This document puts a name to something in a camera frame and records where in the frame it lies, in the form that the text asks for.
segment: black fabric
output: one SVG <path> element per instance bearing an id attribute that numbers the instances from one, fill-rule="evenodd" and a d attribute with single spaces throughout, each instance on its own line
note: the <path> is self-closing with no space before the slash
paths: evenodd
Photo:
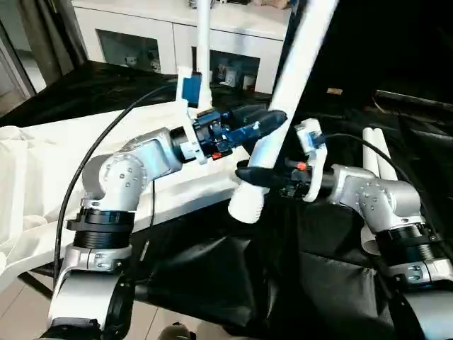
<path id="1" fill-rule="evenodd" d="M 168 76 L 88 63 L 18 107 L 0 125 L 27 126 L 124 108 Z M 169 101 L 164 93 L 145 104 Z M 234 108 L 269 96 L 213 89 L 214 104 Z M 408 173 L 424 213 L 452 239 L 453 124 L 447 117 L 318 106 L 298 109 L 294 123 L 315 117 L 325 133 L 361 135 L 382 128 L 392 159 Z M 293 132 L 280 158 L 301 159 Z M 362 146 L 328 144 L 328 163 L 362 165 Z M 218 203 L 132 235 L 143 300 L 226 326 L 232 334 L 269 339 L 391 339 L 386 287 L 376 261 L 360 248 L 360 217 L 347 208 L 267 197 L 259 223 L 244 225 Z"/>

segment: white tube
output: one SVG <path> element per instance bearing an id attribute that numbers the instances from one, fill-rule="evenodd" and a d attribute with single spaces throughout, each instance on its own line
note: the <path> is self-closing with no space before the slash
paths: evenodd
<path id="1" fill-rule="evenodd" d="M 288 119 L 276 131 L 258 140 L 248 166 L 274 167 L 337 3 L 338 0 L 307 2 L 304 17 L 297 29 L 269 107 L 269 110 L 286 112 Z M 242 182 L 231 198 L 228 207 L 230 215 L 245 223 L 257 222 L 267 191 L 267 188 Z"/>
<path id="2" fill-rule="evenodd" d="M 384 133 L 381 129 L 374 129 L 374 145 L 376 145 L 379 150 L 385 153 L 386 156 L 390 157 L 389 148 L 385 142 Z M 390 165 L 385 159 L 377 156 L 377 163 L 379 165 L 379 173 L 381 174 L 382 179 L 388 179 L 390 181 L 397 181 L 398 176 L 392 165 Z"/>
<path id="3" fill-rule="evenodd" d="M 370 127 L 366 127 L 362 132 L 363 139 L 376 146 L 374 141 L 374 132 Z M 369 147 L 363 146 L 363 169 L 370 170 L 376 177 L 379 177 L 379 165 L 377 163 L 377 154 Z"/>
<path id="4" fill-rule="evenodd" d="M 212 107 L 210 89 L 210 14 L 211 0 L 197 0 L 197 68 L 202 74 L 198 108 L 207 110 Z"/>

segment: tile floor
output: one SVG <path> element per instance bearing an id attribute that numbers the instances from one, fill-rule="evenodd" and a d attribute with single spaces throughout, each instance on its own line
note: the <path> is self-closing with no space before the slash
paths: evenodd
<path id="1" fill-rule="evenodd" d="M 35 277 L 51 286 L 50 278 Z M 45 331 L 49 304 L 49 300 L 16 280 L 0 294 L 0 340 L 33 340 L 40 336 Z M 177 321 L 195 332 L 197 340 L 245 339 L 231 337 L 215 324 L 136 302 L 126 340 L 157 340 L 164 327 Z"/>

